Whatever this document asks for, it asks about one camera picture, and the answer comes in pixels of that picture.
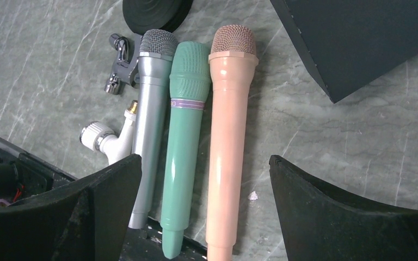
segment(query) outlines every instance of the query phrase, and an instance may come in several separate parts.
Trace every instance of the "microphone clip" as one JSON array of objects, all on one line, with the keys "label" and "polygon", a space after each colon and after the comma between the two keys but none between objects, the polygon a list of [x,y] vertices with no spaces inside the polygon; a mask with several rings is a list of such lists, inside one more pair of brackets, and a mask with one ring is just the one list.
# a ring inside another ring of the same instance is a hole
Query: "microphone clip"
[{"label": "microphone clip", "polygon": [[109,43],[118,51],[118,55],[113,62],[111,74],[104,87],[106,93],[113,95],[120,94],[121,82],[133,88],[138,88],[138,80],[136,80],[139,77],[137,61],[141,42],[142,36],[134,34],[134,50],[132,57],[130,57],[131,44],[128,38],[120,34],[112,34],[109,37]]}]

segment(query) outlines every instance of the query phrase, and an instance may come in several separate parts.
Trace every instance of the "green marble countertop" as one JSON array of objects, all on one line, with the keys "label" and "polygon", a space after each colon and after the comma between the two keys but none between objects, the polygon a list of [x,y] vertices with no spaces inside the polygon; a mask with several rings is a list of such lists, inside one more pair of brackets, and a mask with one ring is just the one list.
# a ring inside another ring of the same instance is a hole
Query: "green marble countertop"
[{"label": "green marble countertop", "polygon": [[[130,86],[121,96],[103,92],[116,56],[108,37],[132,36],[121,8],[121,0],[0,0],[0,137],[79,178],[107,165],[79,143],[79,132],[94,120],[119,131],[138,97]],[[267,0],[194,0],[175,35],[210,46],[216,30],[232,23],[253,30],[260,60],[249,94],[234,260],[287,259],[269,179],[272,154],[350,192],[418,209],[418,56],[332,104]],[[186,230],[203,244],[210,124],[208,105]],[[251,201],[253,191],[258,199]]]}]

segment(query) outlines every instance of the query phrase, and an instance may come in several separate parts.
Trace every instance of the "black foam block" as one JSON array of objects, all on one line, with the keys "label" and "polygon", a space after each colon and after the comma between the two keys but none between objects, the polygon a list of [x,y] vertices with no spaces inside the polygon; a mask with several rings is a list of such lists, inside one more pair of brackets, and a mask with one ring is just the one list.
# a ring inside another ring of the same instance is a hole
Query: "black foam block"
[{"label": "black foam block", "polygon": [[280,156],[270,178],[290,261],[418,260],[418,210],[347,192]]},{"label": "black foam block", "polygon": [[418,54],[418,0],[270,1],[334,103]]}]

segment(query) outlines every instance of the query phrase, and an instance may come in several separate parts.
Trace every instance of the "silver mesh grille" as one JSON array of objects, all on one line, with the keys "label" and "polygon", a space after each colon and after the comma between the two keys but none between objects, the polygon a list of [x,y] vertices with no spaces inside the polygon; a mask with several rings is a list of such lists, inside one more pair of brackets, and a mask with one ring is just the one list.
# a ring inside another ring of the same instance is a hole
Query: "silver mesh grille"
[{"label": "silver mesh grille", "polygon": [[143,35],[140,51],[174,56],[178,44],[179,41],[172,33],[165,30],[151,29]]},{"label": "silver mesh grille", "polygon": [[256,55],[254,34],[246,26],[237,24],[220,27],[214,36],[211,53],[225,51]]}]

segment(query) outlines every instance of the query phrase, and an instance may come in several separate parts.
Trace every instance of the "red wire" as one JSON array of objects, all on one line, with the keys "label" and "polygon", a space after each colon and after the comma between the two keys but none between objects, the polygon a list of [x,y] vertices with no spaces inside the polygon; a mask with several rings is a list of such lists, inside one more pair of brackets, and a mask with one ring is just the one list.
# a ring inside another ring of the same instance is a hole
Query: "red wire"
[{"label": "red wire", "polygon": [[17,199],[21,196],[21,194],[23,194],[23,191],[20,190],[20,189],[17,189],[17,194],[15,194],[14,202],[17,201]]}]

